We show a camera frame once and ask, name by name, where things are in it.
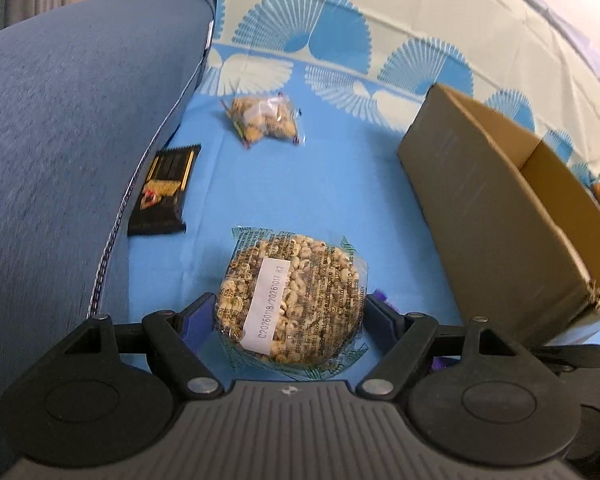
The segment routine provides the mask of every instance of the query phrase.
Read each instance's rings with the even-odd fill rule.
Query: cardboard box
[[[527,346],[600,329],[600,208],[544,142],[434,85],[398,156],[465,321]]]

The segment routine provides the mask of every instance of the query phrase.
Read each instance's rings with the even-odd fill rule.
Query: white label
[[[245,350],[269,355],[288,271],[288,260],[263,259],[247,319],[242,327],[240,345]]]
[[[209,50],[211,46],[211,40],[214,38],[214,20],[209,22],[209,30],[206,33],[206,47],[205,50]]]

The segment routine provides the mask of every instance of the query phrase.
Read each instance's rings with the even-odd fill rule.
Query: black object
[[[587,436],[600,416],[581,411],[586,402],[564,374],[557,377],[485,319],[466,330],[438,326],[368,298],[369,333],[397,343],[357,394],[344,381],[237,381],[225,392],[183,341],[206,337],[191,320],[206,324],[214,302],[205,294],[180,314],[159,311],[141,324],[91,319],[52,349],[0,403],[1,427],[27,457],[5,478],[70,479],[70,468],[95,466],[81,474],[581,478],[562,457],[578,430]],[[154,375],[123,365],[116,350],[144,352]],[[458,365],[429,372],[434,356],[459,354]],[[570,362],[592,360],[571,351]],[[576,369],[573,377],[579,371],[592,370]],[[576,443],[574,463],[590,462],[600,435]]]
[[[182,205],[200,145],[161,150],[154,158],[129,219],[127,234],[161,235],[185,231]]]

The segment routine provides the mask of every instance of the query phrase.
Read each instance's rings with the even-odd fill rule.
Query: white logo
[[[280,391],[282,393],[284,393],[286,396],[291,397],[292,395],[295,395],[296,393],[298,393],[300,390],[298,390],[295,386],[285,386]]]

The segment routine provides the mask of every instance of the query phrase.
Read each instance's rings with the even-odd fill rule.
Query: cardboard flap
[[[544,142],[520,169],[554,222],[567,235],[600,288],[600,210]]]
[[[541,344],[587,306],[589,288],[556,225],[504,152],[523,165],[538,142],[525,132],[516,147],[503,134],[501,148],[470,110],[481,105],[465,107],[463,100],[433,86],[398,156],[463,319],[487,316],[520,342]],[[521,130],[487,111],[480,118],[510,136]]]

